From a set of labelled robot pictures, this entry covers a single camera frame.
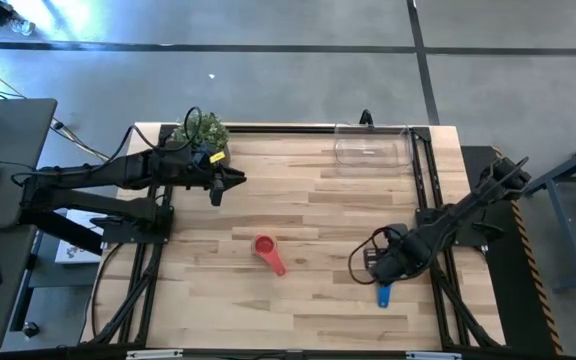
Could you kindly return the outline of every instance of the wood grain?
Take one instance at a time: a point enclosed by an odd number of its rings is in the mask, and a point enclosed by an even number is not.
[[[156,140],[160,124],[138,126]],[[456,129],[430,130],[444,201],[458,201],[469,186]],[[148,346],[439,349],[427,273],[395,284],[387,309],[377,306],[374,286],[358,285],[348,275],[348,255],[375,227],[411,226],[418,206],[404,140],[373,140],[369,156],[347,146],[343,165],[330,135],[232,134],[231,166],[246,172],[246,183],[228,191],[221,207],[212,207],[204,191],[174,191],[174,230],[158,275]],[[389,148],[393,143],[395,150]],[[129,152],[144,149],[143,141],[131,138]],[[393,151],[400,155],[394,160]],[[422,170],[432,206],[424,158]],[[120,190],[118,197],[144,195]],[[257,234],[278,239],[285,276],[275,276],[251,255]],[[98,327],[125,296],[134,249],[118,251],[101,280]],[[455,249],[455,260],[465,302],[503,342],[486,263],[463,248]],[[356,256],[353,268],[365,277],[361,262]],[[449,304],[448,314],[456,339]],[[90,337],[88,321],[82,340]]]

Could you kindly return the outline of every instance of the yellow label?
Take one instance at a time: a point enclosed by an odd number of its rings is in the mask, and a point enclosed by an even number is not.
[[[215,155],[213,155],[213,156],[210,157],[210,163],[211,163],[211,164],[214,164],[214,163],[216,163],[217,161],[219,161],[219,160],[221,160],[221,159],[223,159],[223,158],[225,158],[225,157],[226,157],[226,154],[224,154],[223,151],[220,151],[220,152],[218,152],[218,153],[216,153]]]

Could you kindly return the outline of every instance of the succulent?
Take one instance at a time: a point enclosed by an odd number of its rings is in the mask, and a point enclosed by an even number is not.
[[[199,116],[196,113],[190,115],[188,118],[188,135],[190,137],[197,131],[198,123]],[[205,141],[216,147],[217,151],[223,150],[226,147],[228,143],[228,129],[221,123],[221,119],[217,115],[214,113],[204,115],[201,119],[200,126],[199,133],[193,141],[195,144],[200,144]],[[188,141],[183,121],[175,128],[172,137],[177,141]]]

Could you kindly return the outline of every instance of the concrete floor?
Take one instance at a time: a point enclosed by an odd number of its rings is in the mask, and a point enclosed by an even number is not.
[[[38,31],[28,39],[0,29],[0,41],[414,44],[405,0],[10,3]],[[417,7],[426,46],[576,48],[576,1],[417,0]],[[433,55],[428,67],[439,121],[456,125],[463,144],[528,155],[533,175],[576,149],[576,56]],[[129,124],[174,121],[191,105],[228,121],[355,122],[369,108],[381,124],[428,124],[419,76],[414,54],[0,50],[0,78],[26,96],[58,99],[57,117],[105,153]],[[0,90],[9,89],[0,82]],[[94,160],[50,134],[41,164]],[[521,206],[541,275],[553,284],[569,271],[554,213],[545,194]],[[564,351],[576,355],[576,290],[549,295]],[[73,309],[86,299],[85,291],[38,293],[32,309],[57,307],[29,317],[45,329],[72,328],[29,341],[11,336],[4,349],[74,343],[83,315]],[[58,309],[71,311],[52,316]]]

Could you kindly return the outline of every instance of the gray desk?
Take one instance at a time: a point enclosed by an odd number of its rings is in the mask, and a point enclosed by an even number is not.
[[[53,99],[0,100],[0,161],[37,166],[57,102]],[[0,223],[18,216],[21,190],[11,185],[10,174],[23,168],[1,165]],[[34,226],[0,229],[0,347],[12,312],[19,284],[33,244]]]

